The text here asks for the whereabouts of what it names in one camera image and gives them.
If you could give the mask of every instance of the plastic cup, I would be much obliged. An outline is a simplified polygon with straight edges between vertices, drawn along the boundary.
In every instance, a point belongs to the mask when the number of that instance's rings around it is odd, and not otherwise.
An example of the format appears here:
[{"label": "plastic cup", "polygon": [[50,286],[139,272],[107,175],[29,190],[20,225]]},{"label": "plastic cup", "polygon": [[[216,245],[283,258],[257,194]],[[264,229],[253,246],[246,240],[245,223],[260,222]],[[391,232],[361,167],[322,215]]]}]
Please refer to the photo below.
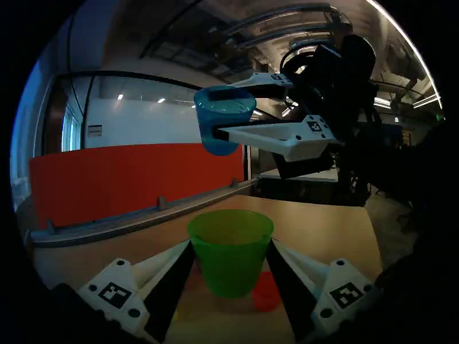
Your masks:
[{"label": "plastic cup", "polygon": [[255,308],[260,312],[273,311],[281,304],[281,295],[271,272],[260,274],[252,298]]},{"label": "plastic cup", "polygon": [[246,210],[217,210],[195,217],[188,233],[209,289],[224,298],[247,295],[256,285],[273,222]]},{"label": "plastic cup", "polygon": [[[215,90],[233,92],[232,99],[212,100],[209,93]],[[213,138],[212,127],[248,122],[256,108],[255,98],[243,89],[232,86],[211,86],[195,94],[196,114],[204,148],[214,155],[233,153],[238,144]]]}]

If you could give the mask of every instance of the floor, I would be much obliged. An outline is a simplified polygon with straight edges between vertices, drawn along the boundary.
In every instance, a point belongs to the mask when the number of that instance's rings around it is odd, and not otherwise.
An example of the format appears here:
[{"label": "floor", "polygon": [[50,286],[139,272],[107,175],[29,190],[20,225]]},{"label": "floor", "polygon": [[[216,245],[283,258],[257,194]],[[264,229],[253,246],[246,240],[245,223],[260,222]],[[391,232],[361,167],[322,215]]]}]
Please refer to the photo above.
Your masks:
[{"label": "floor", "polygon": [[403,256],[409,255],[417,234],[407,231],[405,223],[398,223],[397,217],[410,212],[410,208],[387,198],[384,192],[376,194],[372,187],[365,209],[375,229],[383,268],[387,268]]}]

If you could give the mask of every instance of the red cup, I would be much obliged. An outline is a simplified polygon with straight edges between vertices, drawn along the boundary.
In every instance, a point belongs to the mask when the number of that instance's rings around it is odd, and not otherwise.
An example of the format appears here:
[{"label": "red cup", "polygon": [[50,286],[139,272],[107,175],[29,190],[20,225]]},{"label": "red cup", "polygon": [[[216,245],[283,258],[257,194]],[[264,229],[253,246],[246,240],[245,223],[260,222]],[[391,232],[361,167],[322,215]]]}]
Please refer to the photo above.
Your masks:
[{"label": "red cup", "polygon": [[260,312],[275,310],[282,302],[271,272],[262,272],[252,293],[254,306]]}]

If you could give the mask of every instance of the ceiling pipe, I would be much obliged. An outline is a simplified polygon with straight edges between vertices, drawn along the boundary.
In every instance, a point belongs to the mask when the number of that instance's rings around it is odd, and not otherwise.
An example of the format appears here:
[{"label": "ceiling pipe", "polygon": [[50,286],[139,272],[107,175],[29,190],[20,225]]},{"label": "ceiling pipe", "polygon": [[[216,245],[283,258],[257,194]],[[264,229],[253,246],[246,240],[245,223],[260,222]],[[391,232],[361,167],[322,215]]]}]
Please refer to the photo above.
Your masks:
[{"label": "ceiling pipe", "polygon": [[237,45],[238,49],[248,49],[261,43],[278,40],[280,38],[295,36],[298,34],[306,34],[312,32],[333,32],[339,26],[350,26],[351,24],[309,24],[309,25],[295,25],[289,28],[268,32],[267,34],[257,36],[252,40],[245,41]]},{"label": "ceiling pipe", "polygon": [[223,30],[222,35],[231,36],[249,26],[261,24],[272,19],[286,17],[288,15],[294,15],[303,12],[328,12],[332,14],[337,14],[338,18],[340,18],[342,15],[340,11],[330,6],[329,3],[310,3],[305,5],[285,6],[243,19],[242,21],[236,23],[232,27]]}]

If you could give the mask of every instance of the blue cup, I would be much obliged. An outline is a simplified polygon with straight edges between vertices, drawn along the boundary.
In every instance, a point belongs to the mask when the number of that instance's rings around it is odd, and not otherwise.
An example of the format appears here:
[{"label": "blue cup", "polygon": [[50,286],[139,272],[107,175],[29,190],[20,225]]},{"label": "blue cup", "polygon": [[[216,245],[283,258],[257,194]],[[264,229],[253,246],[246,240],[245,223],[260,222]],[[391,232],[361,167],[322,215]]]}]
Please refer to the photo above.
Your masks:
[{"label": "blue cup", "polygon": [[[209,93],[228,90],[231,99],[213,99]],[[212,136],[212,127],[224,124],[248,122],[256,108],[255,98],[243,89],[232,86],[211,86],[195,94],[196,114],[204,148],[213,155],[233,153],[237,143],[218,140]]]}]

